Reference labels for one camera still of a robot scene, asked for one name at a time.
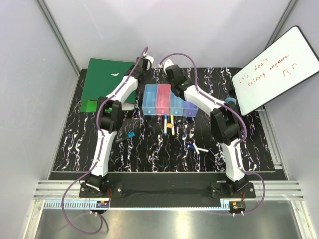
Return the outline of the light blue bin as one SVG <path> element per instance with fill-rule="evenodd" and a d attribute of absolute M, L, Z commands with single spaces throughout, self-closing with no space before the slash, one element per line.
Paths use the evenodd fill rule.
<path fill-rule="evenodd" d="M 147 84 L 145 85 L 142 110 L 146 116 L 155 116 L 156 113 L 156 102 L 157 102 L 158 85 Z"/>

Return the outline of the teal blue bin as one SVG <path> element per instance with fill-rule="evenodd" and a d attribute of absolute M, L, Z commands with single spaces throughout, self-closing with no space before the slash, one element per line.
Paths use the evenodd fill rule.
<path fill-rule="evenodd" d="M 177 97 L 173 92 L 170 95 L 170 115 L 182 116 L 183 115 L 184 100 Z"/>

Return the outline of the purple bin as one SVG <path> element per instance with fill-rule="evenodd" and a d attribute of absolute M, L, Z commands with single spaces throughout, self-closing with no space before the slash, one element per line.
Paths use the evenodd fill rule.
<path fill-rule="evenodd" d="M 198 107 L 195 104 L 188 101 L 183 102 L 183 114 L 182 114 L 183 117 L 194 118 L 196 117 L 197 112 L 198 112 Z"/>

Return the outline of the pink bin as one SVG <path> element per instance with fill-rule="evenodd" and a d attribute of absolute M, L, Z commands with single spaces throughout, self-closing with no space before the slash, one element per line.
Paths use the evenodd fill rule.
<path fill-rule="evenodd" d="M 157 115 L 168 115 L 170 111 L 170 84 L 159 84 L 157 91 L 156 113 Z"/>

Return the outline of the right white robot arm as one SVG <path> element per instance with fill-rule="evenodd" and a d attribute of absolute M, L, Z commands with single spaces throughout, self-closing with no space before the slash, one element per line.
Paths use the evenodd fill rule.
<path fill-rule="evenodd" d="M 170 59 L 162 60 L 159 67 L 164 70 L 172 92 L 177 97 L 195 104 L 210 115 L 211 133 L 222 147 L 226 164 L 226 182 L 216 192 L 221 196 L 237 196 L 248 185 L 248 179 L 240 150 L 245 124 L 238 114 L 236 104 L 206 93 L 197 82 L 187 79 L 180 67 Z"/>

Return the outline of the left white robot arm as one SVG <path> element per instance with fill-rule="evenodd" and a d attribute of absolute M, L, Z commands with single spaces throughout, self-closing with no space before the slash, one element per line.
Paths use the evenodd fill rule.
<path fill-rule="evenodd" d="M 98 197 L 109 192 L 107 174 L 112 144 L 123 124 L 122 103 L 134 92 L 143 75 L 152 67 L 153 57 L 143 53 L 135 65 L 124 74 L 118 86 L 106 97 L 98 99 L 96 126 L 97 144 L 93 163 L 88 173 L 84 175 L 81 193 L 90 193 Z"/>

